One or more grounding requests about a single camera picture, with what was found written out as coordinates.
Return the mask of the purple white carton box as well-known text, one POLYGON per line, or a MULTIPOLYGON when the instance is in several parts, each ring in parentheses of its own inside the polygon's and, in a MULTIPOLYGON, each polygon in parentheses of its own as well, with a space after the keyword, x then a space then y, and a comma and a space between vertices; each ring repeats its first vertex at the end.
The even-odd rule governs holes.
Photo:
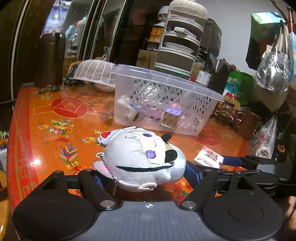
POLYGON ((179 103, 172 103, 163 112, 161 125, 167 128, 176 128, 180 115, 183 109, 179 103))

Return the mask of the white black small box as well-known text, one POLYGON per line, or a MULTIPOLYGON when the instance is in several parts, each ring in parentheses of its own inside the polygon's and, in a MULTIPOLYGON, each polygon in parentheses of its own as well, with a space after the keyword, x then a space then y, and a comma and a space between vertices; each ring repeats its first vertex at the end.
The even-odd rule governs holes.
POLYGON ((129 104, 126 108, 125 121, 135 122, 140 117, 142 112, 143 110, 141 106, 134 103, 129 104))

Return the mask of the brown ceramic mug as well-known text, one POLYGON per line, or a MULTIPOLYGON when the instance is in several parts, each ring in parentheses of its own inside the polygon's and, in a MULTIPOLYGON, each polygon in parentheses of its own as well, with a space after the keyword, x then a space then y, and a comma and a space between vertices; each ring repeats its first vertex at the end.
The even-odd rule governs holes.
POLYGON ((260 116, 247 109, 238 125, 236 133, 249 141, 253 137, 256 126, 260 121, 260 116))

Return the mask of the clear glass jar yellow liquid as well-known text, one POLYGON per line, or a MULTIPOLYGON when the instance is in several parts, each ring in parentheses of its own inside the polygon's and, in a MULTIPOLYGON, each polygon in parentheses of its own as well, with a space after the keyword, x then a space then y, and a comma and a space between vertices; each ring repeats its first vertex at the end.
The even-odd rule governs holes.
POLYGON ((221 125, 228 125, 233 123, 234 104, 230 102, 223 102, 217 111, 216 121, 221 125))

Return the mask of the green shopping bag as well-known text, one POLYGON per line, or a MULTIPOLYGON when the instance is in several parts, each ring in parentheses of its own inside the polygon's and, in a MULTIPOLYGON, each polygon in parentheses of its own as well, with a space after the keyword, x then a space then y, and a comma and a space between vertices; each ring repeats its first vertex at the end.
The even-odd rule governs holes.
POLYGON ((253 76, 233 71, 229 74, 224 90, 236 95, 240 104, 247 106, 253 93, 253 76))

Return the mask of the clear plastic perforated basket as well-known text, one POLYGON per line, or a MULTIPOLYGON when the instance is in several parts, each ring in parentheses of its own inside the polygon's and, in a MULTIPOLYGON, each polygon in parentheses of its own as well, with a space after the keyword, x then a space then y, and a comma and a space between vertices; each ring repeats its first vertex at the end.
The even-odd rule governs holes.
POLYGON ((222 94, 203 85, 158 71, 118 64, 111 72, 116 80, 114 120, 123 126, 198 136, 223 100, 222 94), (125 121, 131 103, 143 110, 135 122, 125 121), (162 115, 172 103, 179 103, 183 112, 176 128, 167 128, 161 125, 162 115))

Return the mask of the hanging clear plastic bag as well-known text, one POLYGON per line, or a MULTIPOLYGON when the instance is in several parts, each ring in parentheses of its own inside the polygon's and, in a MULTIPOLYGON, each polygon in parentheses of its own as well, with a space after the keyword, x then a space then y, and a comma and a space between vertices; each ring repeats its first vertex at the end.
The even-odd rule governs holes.
POLYGON ((274 93, 284 91, 290 83, 290 59, 281 52, 268 52, 255 75, 255 83, 274 93))

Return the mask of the keys on table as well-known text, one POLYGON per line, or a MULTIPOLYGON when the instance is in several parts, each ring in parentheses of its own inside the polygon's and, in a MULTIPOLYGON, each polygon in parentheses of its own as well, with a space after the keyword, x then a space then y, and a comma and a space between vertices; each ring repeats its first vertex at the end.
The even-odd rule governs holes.
POLYGON ((46 87, 39 89, 35 93, 41 94, 41 93, 46 93, 46 92, 59 92, 59 91, 67 91, 67 90, 68 89, 65 87, 47 85, 46 87))

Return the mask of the white mesh food cover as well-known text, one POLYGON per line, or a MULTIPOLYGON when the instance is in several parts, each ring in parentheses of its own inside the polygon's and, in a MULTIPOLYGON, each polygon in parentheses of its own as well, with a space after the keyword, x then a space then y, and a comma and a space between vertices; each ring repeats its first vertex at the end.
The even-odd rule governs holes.
POLYGON ((111 72, 114 66, 104 60, 85 60, 78 65, 74 79, 93 83, 103 92, 114 92, 116 80, 111 72))

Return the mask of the dark brown thermos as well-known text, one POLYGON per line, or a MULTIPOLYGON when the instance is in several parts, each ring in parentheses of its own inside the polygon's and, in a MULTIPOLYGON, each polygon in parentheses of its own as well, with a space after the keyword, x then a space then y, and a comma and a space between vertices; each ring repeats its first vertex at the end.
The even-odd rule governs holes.
POLYGON ((62 84, 65 47, 64 33, 49 33, 41 37, 35 87, 45 88, 48 85, 59 86, 62 84))

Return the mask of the tiered food cover rack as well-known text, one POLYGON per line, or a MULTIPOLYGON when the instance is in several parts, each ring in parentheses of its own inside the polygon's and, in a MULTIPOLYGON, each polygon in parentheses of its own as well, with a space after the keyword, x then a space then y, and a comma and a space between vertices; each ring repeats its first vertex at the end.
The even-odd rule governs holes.
POLYGON ((165 17, 154 70, 189 80, 207 20, 207 9, 196 1, 172 1, 165 17))

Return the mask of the black bag on rack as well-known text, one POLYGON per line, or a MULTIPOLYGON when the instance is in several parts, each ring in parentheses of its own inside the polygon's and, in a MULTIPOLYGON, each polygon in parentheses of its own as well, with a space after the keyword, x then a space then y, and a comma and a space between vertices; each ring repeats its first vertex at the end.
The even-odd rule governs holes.
POLYGON ((208 18, 205 23, 201 39, 200 49, 205 52, 211 52, 215 57, 219 56, 221 47, 222 31, 217 23, 208 18))

